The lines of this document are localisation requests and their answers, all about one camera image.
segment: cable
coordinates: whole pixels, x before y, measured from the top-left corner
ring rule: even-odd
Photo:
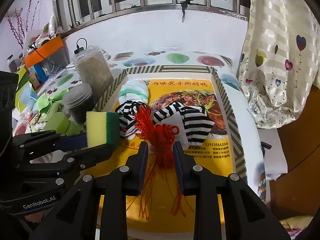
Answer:
[[[22,60],[24,59],[24,57],[25,57],[25,55],[23,55]],[[19,64],[18,67],[20,67],[20,65],[21,65],[21,63],[22,63],[22,60],[20,61],[20,64]]]
[[[80,39],[77,40],[77,44],[76,44],[77,48],[79,48],[79,46],[78,46],[78,41],[79,40],[85,40],[85,49],[87,49],[88,43],[87,43],[87,40],[85,38],[80,38]]]
[[[88,46],[88,42],[87,42],[87,40],[85,39],[85,38],[79,38],[78,40],[77,40],[77,42],[76,42],[76,46],[77,46],[77,49],[79,50],[79,45],[78,45],[78,41],[79,40],[85,40],[85,48],[87,49],[87,46]],[[59,68],[64,68],[64,69],[66,69],[66,68],[74,68],[74,66],[73,67],[60,67],[60,66],[58,66],[58,65],[55,65],[55,64],[53,64],[53,63],[51,63],[51,62],[49,62],[46,58],[44,58],[42,55],[40,55],[40,53],[37,51],[37,49],[36,49],[36,46],[29,46],[29,48],[31,48],[31,49],[34,49],[37,53],[38,53],[38,55],[41,57],[41,58],[43,58],[46,62],[48,62],[49,64],[51,64],[51,65],[53,65],[53,66],[55,66],[55,67],[59,67]]]
[[[46,58],[42,57],[42,55],[40,55],[40,53],[37,51],[37,49],[35,47],[29,46],[30,49],[35,49],[35,51],[38,53],[38,55],[43,58],[46,62],[48,62],[49,64],[55,66],[55,67],[59,67],[59,68],[74,68],[74,67],[60,67],[58,65],[55,65],[53,63],[51,63],[50,61],[48,61]]]

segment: metal railing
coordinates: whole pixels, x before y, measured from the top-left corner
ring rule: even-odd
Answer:
[[[58,0],[55,0],[55,1],[56,1],[55,6],[58,7],[59,6]],[[122,10],[122,11],[117,11],[115,0],[110,0],[110,3],[111,3],[111,7],[112,7],[112,13],[107,14],[103,17],[99,17],[99,19],[98,18],[95,19],[93,7],[92,7],[92,0],[88,0],[88,7],[89,7],[89,13],[90,13],[90,19],[91,19],[90,24],[88,24],[86,22],[86,23],[82,24],[81,26],[78,26],[77,29],[81,29],[85,26],[94,24],[96,22],[100,22],[105,19],[109,19],[109,18],[116,17],[119,15],[129,14],[129,13],[133,13],[133,12],[155,10],[156,8],[157,9],[173,9],[173,8],[179,9],[179,8],[181,8],[180,6],[177,5],[177,0],[172,0],[172,4],[147,5],[147,6],[145,5],[145,0],[140,0],[140,5],[141,5],[140,8],[130,8],[130,9]],[[72,0],[68,0],[68,7],[69,7],[69,13],[70,13],[72,25],[73,25],[73,27],[76,27],[77,26],[76,25],[76,16],[75,16],[75,11],[74,11]],[[232,11],[229,11],[226,9],[220,9],[220,8],[216,8],[216,7],[211,7],[211,0],[206,0],[206,6],[191,5],[188,7],[188,9],[222,13],[222,14],[227,14],[227,15],[233,16],[233,17],[238,17],[241,19],[247,19],[247,17],[242,17],[240,15],[240,0],[233,0],[233,10]]]

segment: striped box border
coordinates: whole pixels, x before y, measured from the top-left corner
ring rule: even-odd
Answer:
[[[236,117],[233,113],[227,92],[223,87],[223,83],[218,76],[217,70],[214,68],[212,68],[212,76],[218,87],[218,92],[220,94],[222,104],[227,116],[227,123],[230,130],[233,152],[235,154],[236,173],[247,183],[247,168],[245,165],[244,151],[242,148],[241,136],[236,122]]]
[[[236,117],[233,113],[227,92],[218,76],[215,68],[209,66],[188,66],[188,65],[153,65],[153,66],[139,66],[124,69],[122,73],[114,80],[108,87],[107,91],[100,98],[96,104],[94,111],[101,112],[112,94],[119,87],[123,79],[127,75],[143,74],[143,73],[169,73],[169,72],[191,72],[191,73],[211,73],[213,80],[218,87],[218,93],[222,99],[222,106],[227,116],[227,123],[230,130],[232,140],[233,152],[235,154],[236,173],[247,183],[247,169],[244,158],[244,151],[241,143],[241,136],[236,122]]]

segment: container lid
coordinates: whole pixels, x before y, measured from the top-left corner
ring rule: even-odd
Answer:
[[[62,103],[66,108],[73,108],[84,101],[86,101],[92,95],[92,89],[89,84],[83,83],[71,88],[62,99]]]

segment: white paper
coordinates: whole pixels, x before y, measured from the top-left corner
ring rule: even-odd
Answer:
[[[276,180],[281,174],[288,172],[287,161],[284,157],[277,129],[258,129],[258,133],[262,142],[272,145],[270,150],[265,149],[266,180]]]
[[[160,124],[168,124],[171,126],[178,126],[180,132],[176,135],[176,141],[180,141],[183,150],[187,150],[189,148],[189,141],[186,135],[186,132],[184,130],[183,122],[181,119],[181,115],[179,113],[175,113],[172,116],[163,119]]]

